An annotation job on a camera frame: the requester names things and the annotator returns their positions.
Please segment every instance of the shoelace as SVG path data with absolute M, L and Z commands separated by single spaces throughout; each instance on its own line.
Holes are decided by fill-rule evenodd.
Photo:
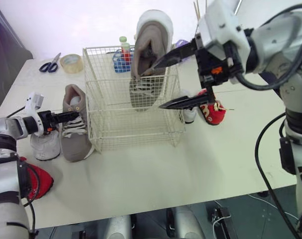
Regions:
M 218 111 L 218 110 L 221 110 L 221 111 L 234 111 L 234 109 L 225 109 L 225 108 L 221 107 L 220 103 L 217 101 L 214 104 L 214 111 Z
M 62 137 L 70 138 L 72 134 L 85 134 L 87 133 L 85 123 L 81 116 L 78 116 L 76 119 L 68 121 L 62 127 Z
M 136 86 L 133 88 L 133 94 L 144 94 L 146 96 L 153 97 L 154 85 L 147 80 L 139 80 Z
M 214 111 L 222 110 L 225 111 L 226 109 L 220 106 L 220 103 L 217 101 L 214 104 Z

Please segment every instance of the red sneaker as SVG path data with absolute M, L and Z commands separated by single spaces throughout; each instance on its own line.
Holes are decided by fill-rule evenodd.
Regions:
M 206 89 L 202 89 L 198 95 L 206 93 Z M 226 109 L 222 106 L 220 101 L 216 101 L 215 104 L 200 105 L 201 113 L 204 116 L 206 122 L 210 125 L 218 125 L 224 119 Z
M 25 157 L 20 157 L 21 161 L 26 161 L 27 159 Z M 36 171 L 36 173 L 39 176 L 40 179 L 40 185 L 39 185 L 39 193 L 36 196 L 35 199 L 39 199 L 42 196 L 44 196 L 52 187 L 53 185 L 53 178 L 50 176 L 49 173 L 47 173 L 45 170 L 32 165 L 29 163 L 29 165 Z M 29 173 L 29 177 L 30 177 L 30 181 L 31 181 L 31 191 L 28 194 L 28 199 L 32 199 L 36 193 L 36 189 L 37 189 L 37 179 L 36 176 L 34 175 L 34 173 L 31 171 L 30 168 L 28 168 L 28 173 Z

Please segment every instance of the wire basket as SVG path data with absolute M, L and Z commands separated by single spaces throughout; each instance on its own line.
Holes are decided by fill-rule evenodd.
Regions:
M 120 46 L 83 49 L 89 139 L 96 150 L 169 142 L 176 146 L 185 131 L 183 114 L 159 105 L 179 96 L 176 66 L 165 75 L 143 77 L 153 94 L 133 94 L 133 50 Z

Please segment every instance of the shoe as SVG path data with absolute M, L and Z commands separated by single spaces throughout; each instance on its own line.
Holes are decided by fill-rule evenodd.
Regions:
M 86 94 L 74 84 L 66 86 L 63 99 L 63 112 L 68 111 L 77 111 L 79 116 L 62 124 L 61 149 L 68 161 L 77 162 L 89 157 L 94 147 L 88 138 Z
M 26 161 L 27 159 L 25 157 L 20 157 L 21 161 Z M 54 180 L 53 178 L 50 176 L 49 173 L 47 173 L 45 170 L 32 165 L 30 163 L 28 163 L 37 173 L 39 180 L 40 180 L 40 185 L 39 185 L 39 193 L 38 195 L 35 197 L 35 199 L 39 199 L 41 197 L 43 197 L 47 192 L 49 192 L 49 190 L 51 189 L 51 187 L 53 186 Z M 27 169 L 28 174 L 29 174 L 29 178 L 30 178 L 30 182 L 31 182 L 31 191 L 28 194 L 28 199 L 32 199 L 37 191 L 37 179 L 35 174 L 33 173 L 33 171 L 28 168 Z
M 160 10 L 144 12 L 137 23 L 134 56 L 129 85 L 131 104 L 137 111 L 152 106 L 162 91 L 164 77 L 141 78 L 141 74 L 171 50 L 173 24 Z M 147 76 L 165 75 L 164 69 L 154 69 Z
M 187 90 L 181 89 L 180 97 L 182 96 L 190 97 L 191 94 Z M 183 110 L 183 115 L 186 124 L 193 123 L 197 115 L 197 107 L 193 107 L 191 110 Z
M 60 154 L 59 132 L 54 130 L 40 137 L 32 134 L 30 137 L 30 145 L 33 148 L 33 155 L 36 159 L 54 159 Z
M 206 93 L 206 89 L 201 90 L 198 95 Z M 218 125 L 224 119 L 226 109 L 222 106 L 220 101 L 216 101 L 215 104 L 200 105 L 201 113 L 203 114 L 206 122 L 210 125 Z

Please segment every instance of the table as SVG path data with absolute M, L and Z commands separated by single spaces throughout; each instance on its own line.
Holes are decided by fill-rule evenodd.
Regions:
M 28 60 L 13 83 L 0 117 L 24 105 L 26 96 L 41 92 L 41 110 L 61 112 L 64 87 L 77 84 L 85 89 L 84 72 L 70 75 L 61 68 L 54 74 L 40 73 L 44 62 Z M 178 66 L 181 87 L 197 93 L 197 65 L 191 58 Z M 258 75 L 249 80 L 264 84 Z M 20 156 L 48 171 L 55 180 L 50 192 L 34 202 L 36 227 L 52 227 L 99 220 L 167 207 L 234 197 L 266 190 L 254 160 L 254 146 L 261 129 L 284 111 L 273 92 L 256 92 L 229 82 L 215 87 L 216 97 L 226 108 L 219 126 L 208 125 L 199 114 L 187 125 L 177 147 L 150 145 L 93 153 L 70 163 L 59 156 L 51 161 L 33 158 L 29 138 L 17 142 Z M 274 188 L 293 185 L 296 178 L 281 168 L 279 124 L 264 135 L 260 160 Z M 31 213 L 27 209 L 29 222 Z

